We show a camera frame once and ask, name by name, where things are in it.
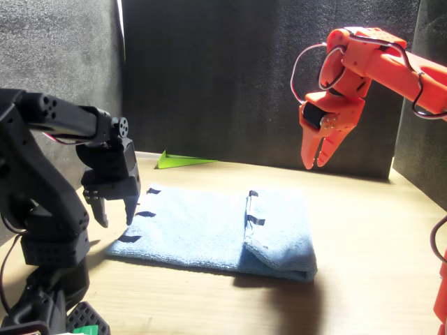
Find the folded towel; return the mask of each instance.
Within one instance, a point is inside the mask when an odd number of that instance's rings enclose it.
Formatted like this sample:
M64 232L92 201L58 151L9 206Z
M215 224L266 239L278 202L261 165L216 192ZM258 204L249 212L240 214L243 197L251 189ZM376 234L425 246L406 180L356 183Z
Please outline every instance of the folded towel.
M246 195L151 185L109 255L311 281L305 201L294 191Z

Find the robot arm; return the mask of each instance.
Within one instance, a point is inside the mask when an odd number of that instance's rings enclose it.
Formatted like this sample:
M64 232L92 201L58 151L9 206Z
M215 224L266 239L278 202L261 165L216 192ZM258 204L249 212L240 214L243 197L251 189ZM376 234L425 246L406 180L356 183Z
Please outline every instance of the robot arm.
M8 315L0 334L66 332L66 324L77 325L66 318L66 311L81 301L89 287L88 213L73 187L44 157L30 130L76 145L87 166L81 181L85 200L95 219L107 227L104 199L123 199L130 224L140 194L128 129L125 118L112 118L95 107L0 89L0 213L9 229L21 236L25 262L38 267L27 278L19 302L12 308L5 304ZM83 313L91 311L90 320L107 329L94 309L83 304Z
M424 119L447 121L447 68L405 52L406 42L379 28L336 29L328 36L319 75L321 92L300 106L301 157L307 169L325 165L356 127L371 80L413 101ZM416 105L432 114L416 110Z

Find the green paper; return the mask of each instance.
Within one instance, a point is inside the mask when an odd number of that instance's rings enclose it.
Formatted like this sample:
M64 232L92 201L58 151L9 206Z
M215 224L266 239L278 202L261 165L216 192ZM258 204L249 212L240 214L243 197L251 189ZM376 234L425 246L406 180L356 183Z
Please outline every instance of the green paper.
M159 158L159 169L176 168L177 166L213 163L210 159L188 157L188 156L178 156L178 155L168 155L166 150L161 154Z
M73 334L98 335L98 325L76 328Z

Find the table surface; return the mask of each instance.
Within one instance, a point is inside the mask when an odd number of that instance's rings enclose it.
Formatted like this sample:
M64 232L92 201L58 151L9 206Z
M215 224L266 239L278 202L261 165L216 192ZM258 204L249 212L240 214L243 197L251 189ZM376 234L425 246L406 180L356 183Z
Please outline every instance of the table surface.
M155 158L138 164L142 192L154 182L229 192L301 189L309 201L318 273L312 284L300 284L109 260L105 248L126 220L122 201L108 202L109 228L94 220L89 225L96 244L87 256L85 300L113 334L437 334L432 309L441 263L429 235L444 211L396 171L389 181L370 181L237 163L167 170L155 170ZM438 244L442 250L447 245L445 230ZM0 258L10 245L0 248ZM16 247L4 278L10 303L32 270Z

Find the cable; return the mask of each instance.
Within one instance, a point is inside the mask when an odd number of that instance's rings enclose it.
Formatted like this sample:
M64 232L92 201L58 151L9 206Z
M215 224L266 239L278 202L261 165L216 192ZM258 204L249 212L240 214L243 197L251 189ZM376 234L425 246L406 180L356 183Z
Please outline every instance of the cable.
M50 134L47 133L43 133L46 137L50 138L51 140L59 143L59 144L63 144L63 145L81 145L81 144L86 144L89 143L88 141L76 141L76 142L65 142L65 141L61 141L59 138L51 136Z
M293 87L293 77L295 77L295 69L296 66L298 64L298 60L300 59L300 57L305 53L308 52L310 49L314 49L315 47L325 47L326 43L322 42L319 44L315 44L315 45L311 45L310 47L307 47L306 49L304 49L303 51L301 51L301 53L298 55L298 57L296 57L295 60L295 64L293 64L293 70L292 70L292 76L291 76L291 90L293 95L295 96L296 100L298 100L298 102L302 105L303 103L305 103L303 100L300 99L300 97L298 96L298 94L295 91L295 88Z
M422 112L419 112L416 110L416 104L418 103L418 100L419 100L420 96L422 96L422 92L424 91L424 84L422 81L422 73L419 73L418 85L420 87L420 91L419 91L418 96L416 96L416 99L414 100L413 105L412 105L413 113L417 117L420 117L421 119L425 119L425 120L440 120L440 119L443 119L444 117L447 117L446 110L444 110L440 114L425 114L425 113L422 113Z
M398 43L389 42L387 40L378 40L377 38L357 36L357 35L353 35L352 33L349 35L349 38L351 40L356 40L356 41L359 41L359 42L366 42L366 43L369 43L369 44L376 44L376 45L381 45L381 46L384 46L384 47L392 47L393 49L396 49L402 55L402 58L404 59L405 66L407 68L409 68L410 70L412 70L412 71L414 71L416 73L418 72L418 71L416 71L413 68L413 66L411 66L410 60L408 58L408 55L406 54L405 49Z
M425 114L424 112L419 112L416 110L417 102L418 102L420 96L422 96L422 93L424 92L422 75L424 75L425 73L418 66L417 66L417 70L414 69L414 67L410 64L410 60L408 58L408 55L406 54L405 49L400 44L397 44L394 42L388 42L386 40L378 40L378 39L370 38L370 37L356 36L356 35L353 35L352 33L349 35L349 38L351 40L356 40L359 42L376 44L376 45L381 45L384 47L392 47L392 48L396 49L401 54L402 58L404 59L405 66L407 68L409 68L411 71L416 72L419 76L418 85L420 87L420 91L419 91L419 94L416 96L416 99L414 100L413 105L411 106L413 109L413 113L417 117L420 117L421 119L425 119L425 120L440 120L440 119L443 119L444 117L447 117L446 109L444 109L443 112L440 114Z
M346 71L346 68L342 66L342 70L340 71L340 73L328 86L323 86L321 84L321 73L323 73L324 65L326 64L328 58L336 51L340 51L342 54L344 54L346 52L346 47L344 45L337 45L326 55L326 58L323 61L323 65L320 67L320 73L318 74L318 87L320 87L320 89L322 89L323 91L328 91L333 88L343 78L344 72Z
M13 250L15 244L17 243L17 241L19 240L21 235L16 235L13 241L13 245L10 247L8 253L5 256L5 259L3 260L3 264L1 265L1 269L0 269L0 300L1 300L1 304L3 305L3 308L5 309L6 313L9 314L11 308L8 305L8 302L6 301L6 296L5 296L5 288L3 287L3 273L5 272L5 265L6 265L6 261L9 257L9 255L11 254L11 251Z
M6 229L9 230L10 232L13 232L14 234L17 235L23 235L25 233L26 230L16 230L15 228L13 228L13 226L9 223L9 221L5 218L5 216L0 213L0 217L1 220L3 221L3 224L5 225Z
M447 263L447 260L442 256L442 254L438 250L438 247L436 245L436 234L438 233L439 228L442 227L446 222L447 222L447 215L433 227L432 232L430 233L430 246L432 247L432 250L436 255L436 257L438 257L444 263Z

